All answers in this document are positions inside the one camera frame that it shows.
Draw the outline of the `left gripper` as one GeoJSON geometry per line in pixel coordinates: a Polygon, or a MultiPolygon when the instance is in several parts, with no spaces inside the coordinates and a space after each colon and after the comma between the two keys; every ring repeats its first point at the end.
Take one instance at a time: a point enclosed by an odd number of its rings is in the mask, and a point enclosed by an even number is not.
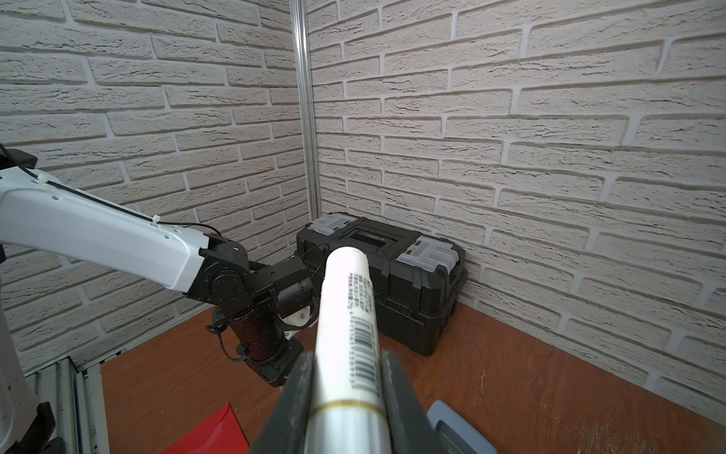
{"type": "Polygon", "coordinates": [[[257,308],[227,317],[226,323],[239,341],[236,359],[241,359],[270,386],[284,385],[304,350],[294,335],[313,325],[314,315],[311,308],[304,308],[288,319],[281,319],[270,308],[257,308]]]}

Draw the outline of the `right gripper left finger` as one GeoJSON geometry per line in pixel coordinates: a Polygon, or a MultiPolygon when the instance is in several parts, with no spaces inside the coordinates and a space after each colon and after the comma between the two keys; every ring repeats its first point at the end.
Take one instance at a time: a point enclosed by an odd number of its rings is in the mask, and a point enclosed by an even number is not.
{"type": "Polygon", "coordinates": [[[268,422],[249,454],[304,452],[313,389],[314,354],[304,352],[295,362],[268,422]]]}

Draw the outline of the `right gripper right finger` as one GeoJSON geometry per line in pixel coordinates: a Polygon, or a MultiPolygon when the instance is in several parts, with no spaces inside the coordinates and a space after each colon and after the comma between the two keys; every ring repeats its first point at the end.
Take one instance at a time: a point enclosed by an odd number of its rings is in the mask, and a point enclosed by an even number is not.
{"type": "Polygon", "coordinates": [[[444,453],[445,449],[432,429],[427,413],[397,355],[393,351],[383,350],[381,367],[392,452],[444,453]]]}

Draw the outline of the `red envelope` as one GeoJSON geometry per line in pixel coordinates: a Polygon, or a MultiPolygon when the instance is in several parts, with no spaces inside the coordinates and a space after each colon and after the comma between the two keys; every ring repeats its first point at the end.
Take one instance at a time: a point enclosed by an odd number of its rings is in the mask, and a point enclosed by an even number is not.
{"type": "Polygon", "coordinates": [[[250,443],[230,404],[218,409],[163,454],[248,454],[250,443]]]}

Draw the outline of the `white glue stick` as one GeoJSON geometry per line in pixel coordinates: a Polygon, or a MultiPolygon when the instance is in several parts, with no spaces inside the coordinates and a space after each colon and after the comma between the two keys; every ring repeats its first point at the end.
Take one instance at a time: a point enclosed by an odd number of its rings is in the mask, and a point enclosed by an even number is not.
{"type": "Polygon", "coordinates": [[[306,453],[391,453],[368,259],[341,247],[325,263],[306,453]]]}

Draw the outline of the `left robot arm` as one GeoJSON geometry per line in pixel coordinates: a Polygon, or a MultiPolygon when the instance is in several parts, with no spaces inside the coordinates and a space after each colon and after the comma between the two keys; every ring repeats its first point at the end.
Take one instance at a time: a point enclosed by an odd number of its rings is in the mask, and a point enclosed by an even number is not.
{"type": "Polygon", "coordinates": [[[198,223],[174,224],[69,187],[35,156],[1,151],[1,242],[56,253],[155,282],[215,306],[207,331],[236,334],[237,362],[282,386],[303,346],[285,318],[318,301],[302,260],[252,261],[239,243],[198,223]]]}

